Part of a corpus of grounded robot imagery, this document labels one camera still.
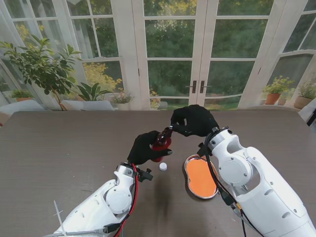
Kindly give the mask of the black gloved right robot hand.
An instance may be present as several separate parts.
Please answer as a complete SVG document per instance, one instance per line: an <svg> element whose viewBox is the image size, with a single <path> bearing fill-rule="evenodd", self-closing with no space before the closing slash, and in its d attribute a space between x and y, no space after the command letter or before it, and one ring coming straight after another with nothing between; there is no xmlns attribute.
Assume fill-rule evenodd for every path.
<svg viewBox="0 0 316 237"><path fill-rule="evenodd" d="M173 111L171 126L175 132L186 137L196 135L206 137L219 128L214 116L200 105L190 105Z"/></svg>

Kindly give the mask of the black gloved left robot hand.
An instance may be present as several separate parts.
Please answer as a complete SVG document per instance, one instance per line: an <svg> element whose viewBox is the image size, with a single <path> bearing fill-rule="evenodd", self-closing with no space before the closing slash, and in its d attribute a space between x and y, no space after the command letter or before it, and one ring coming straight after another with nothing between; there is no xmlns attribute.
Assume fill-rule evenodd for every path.
<svg viewBox="0 0 316 237"><path fill-rule="evenodd" d="M149 160L156 160L172 154L170 149L154 151L151 145L157 140L160 132L154 130L148 133L138 135L134 141L131 151L128 155L128 162L134 165L141 165Z"/></svg>

